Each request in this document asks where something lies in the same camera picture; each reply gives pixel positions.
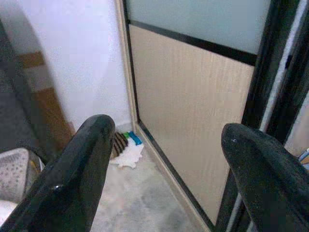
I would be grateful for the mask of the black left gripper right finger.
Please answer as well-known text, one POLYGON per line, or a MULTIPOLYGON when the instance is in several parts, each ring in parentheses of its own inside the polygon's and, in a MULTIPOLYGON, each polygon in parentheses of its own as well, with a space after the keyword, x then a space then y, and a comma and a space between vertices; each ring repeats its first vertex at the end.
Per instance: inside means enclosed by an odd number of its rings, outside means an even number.
POLYGON ((309 232, 309 172, 277 139, 228 123, 221 146, 258 232, 309 232))

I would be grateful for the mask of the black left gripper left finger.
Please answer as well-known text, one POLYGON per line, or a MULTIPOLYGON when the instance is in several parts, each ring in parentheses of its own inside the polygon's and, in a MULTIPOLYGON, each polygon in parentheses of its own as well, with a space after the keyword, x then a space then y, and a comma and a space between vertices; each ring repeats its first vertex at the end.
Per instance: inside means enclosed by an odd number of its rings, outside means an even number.
POLYGON ((0 232, 90 232, 112 152, 115 123, 89 117, 48 162, 0 232))

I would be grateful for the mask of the brown striped cloth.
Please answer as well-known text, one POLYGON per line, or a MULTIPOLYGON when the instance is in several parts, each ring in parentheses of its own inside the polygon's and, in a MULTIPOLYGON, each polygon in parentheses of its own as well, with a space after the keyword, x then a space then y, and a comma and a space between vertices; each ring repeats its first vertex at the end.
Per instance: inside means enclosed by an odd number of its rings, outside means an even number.
POLYGON ((126 149, 126 147, 128 147, 127 138, 123 134, 116 132, 113 138, 113 146, 110 160, 120 156, 120 154, 126 149))

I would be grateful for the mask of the white crumpled cloth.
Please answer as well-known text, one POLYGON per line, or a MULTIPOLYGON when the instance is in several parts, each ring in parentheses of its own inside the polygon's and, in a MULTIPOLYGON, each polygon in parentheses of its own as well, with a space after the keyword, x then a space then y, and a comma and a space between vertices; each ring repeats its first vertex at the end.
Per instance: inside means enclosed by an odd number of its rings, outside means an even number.
POLYGON ((136 145, 133 139, 128 139, 128 146, 124 151, 116 158, 110 161, 110 164, 117 165, 119 168, 130 167, 132 169, 136 168, 137 162, 142 157, 142 150, 144 144, 136 145))

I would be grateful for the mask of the brown cardboard box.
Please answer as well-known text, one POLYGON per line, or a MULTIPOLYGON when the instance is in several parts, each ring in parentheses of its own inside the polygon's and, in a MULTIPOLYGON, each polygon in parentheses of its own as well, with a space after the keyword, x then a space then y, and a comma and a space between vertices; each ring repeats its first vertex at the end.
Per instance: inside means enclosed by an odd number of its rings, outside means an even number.
POLYGON ((25 71, 31 94, 39 105, 56 150, 62 150, 75 134, 71 122, 65 119, 54 83, 41 52, 18 55, 25 71))

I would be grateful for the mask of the blue green plastic toy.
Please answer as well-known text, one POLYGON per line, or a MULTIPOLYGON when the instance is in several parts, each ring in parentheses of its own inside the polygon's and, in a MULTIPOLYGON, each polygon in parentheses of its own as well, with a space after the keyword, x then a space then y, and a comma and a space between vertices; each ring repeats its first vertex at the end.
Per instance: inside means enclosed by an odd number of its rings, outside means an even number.
POLYGON ((133 132, 124 132, 123 135, 127 138, 127 139, 132 139, 135 142, 135 145, 141 145, 142 141, 141 139, 133 132))

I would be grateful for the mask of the grey fabric chair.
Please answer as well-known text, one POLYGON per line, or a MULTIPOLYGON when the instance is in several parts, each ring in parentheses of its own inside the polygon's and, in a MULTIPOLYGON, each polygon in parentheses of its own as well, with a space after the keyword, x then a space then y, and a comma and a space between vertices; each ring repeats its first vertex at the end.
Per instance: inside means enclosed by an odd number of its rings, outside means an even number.
POLYGON ((0 153, 16 148, 48 162, 48 140, 21 62, 0 21, 0 153))

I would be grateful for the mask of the sliding door frosted glass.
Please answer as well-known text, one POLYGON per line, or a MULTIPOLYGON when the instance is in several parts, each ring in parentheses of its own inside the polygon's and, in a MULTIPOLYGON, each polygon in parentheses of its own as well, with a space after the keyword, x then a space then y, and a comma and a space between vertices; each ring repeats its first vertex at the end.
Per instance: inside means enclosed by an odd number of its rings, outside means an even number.
POLYGON ((117 0, 138 133, 200 228, 258 231, 225 159, 228 123, 287 150, 309 132, 309 0, 117 0))

